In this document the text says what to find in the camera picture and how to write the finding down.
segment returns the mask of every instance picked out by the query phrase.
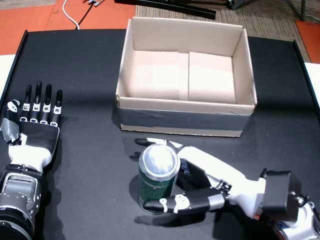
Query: cardboard box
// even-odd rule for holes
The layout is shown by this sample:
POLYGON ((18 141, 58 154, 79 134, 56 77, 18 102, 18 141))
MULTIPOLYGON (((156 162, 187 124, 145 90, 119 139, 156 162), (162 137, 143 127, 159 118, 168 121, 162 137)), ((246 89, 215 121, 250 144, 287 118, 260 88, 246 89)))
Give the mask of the cardboard box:
POLYGON ((122 130, 239 137, 257 105, 247 32, 134 17, 115 95, 122 130))

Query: black tape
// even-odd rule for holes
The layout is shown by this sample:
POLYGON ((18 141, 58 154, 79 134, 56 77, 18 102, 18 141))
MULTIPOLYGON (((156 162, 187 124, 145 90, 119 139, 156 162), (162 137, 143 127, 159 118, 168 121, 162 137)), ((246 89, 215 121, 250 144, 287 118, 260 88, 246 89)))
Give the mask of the black tape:
POLYGON ((54 153, 59 129, 55 126, 32 122, 20 123, 21 133, 27 136, 26 145, 45 148, 54 153))
POLYGON ((251 115, 118 108, 127 126, 241 131, 251 115))

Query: black table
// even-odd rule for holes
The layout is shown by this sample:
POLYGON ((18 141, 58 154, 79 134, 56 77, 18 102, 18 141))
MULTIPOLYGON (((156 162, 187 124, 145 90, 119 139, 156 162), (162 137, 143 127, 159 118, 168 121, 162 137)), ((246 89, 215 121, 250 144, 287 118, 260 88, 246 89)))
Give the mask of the black table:
MULTIPOLYGON (((63 89, 63 119, 50 197, 37 219, 46 240, 240 240, 266 235, 241 213, 152 216, 136 203, 135 138, 194 145, 256 180, 263 168, 291 170, 320 206, 317 110, 292 42, 249 38, 258 107, 240 138, 124 132, 117 126, 115 88, 124 30, 30 32, 21 45, 6 99, 23 98, 38 80, 63 89)), ((0 168, 9 163, 0 141, 0 168)))

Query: can lid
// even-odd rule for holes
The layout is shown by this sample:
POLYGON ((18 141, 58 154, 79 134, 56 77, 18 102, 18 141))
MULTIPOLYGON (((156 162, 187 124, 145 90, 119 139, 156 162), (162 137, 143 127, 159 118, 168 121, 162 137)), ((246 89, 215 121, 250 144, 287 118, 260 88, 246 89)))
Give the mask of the can lid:
POLYGON ((139 159, 139 167, 151 180, 163 182, 173 178, 180 169, 180 159, 172 147, 152 144, 139 159))

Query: prosthetic hand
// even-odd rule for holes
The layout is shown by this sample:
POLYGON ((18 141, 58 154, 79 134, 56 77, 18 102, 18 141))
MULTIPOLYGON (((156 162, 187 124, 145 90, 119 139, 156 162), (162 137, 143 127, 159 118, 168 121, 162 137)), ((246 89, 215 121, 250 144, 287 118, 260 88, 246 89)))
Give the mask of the prosthetic hand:
POLYGON ((251 219, 267 218, 280 239, 320 237, 320 215, 309 197, 301 194, 301 183, 292 172, 264 169, 260 178, 252 181, 232 166, 193 146, 157 138, 136 139, 136 143, 172 147, 181 160, 183 173, 208 183, 208 188, 146 201, 145 209, 193 214, 220 209, 228 202, 240 206, 251 219))
POLYGON ((47 192, 43 169, 51 162, 59 139, 62 91, 57 91, 53 111, 51 84, 46 86, 43 105, 41 92, 39 81, 31 106, 32 86, 28 85, 22 111, 18 100, 8 102, 3 109, 0 130, 9 144, 11 163, 0 173, 1 239, 32 239, 35 216, 47 192))

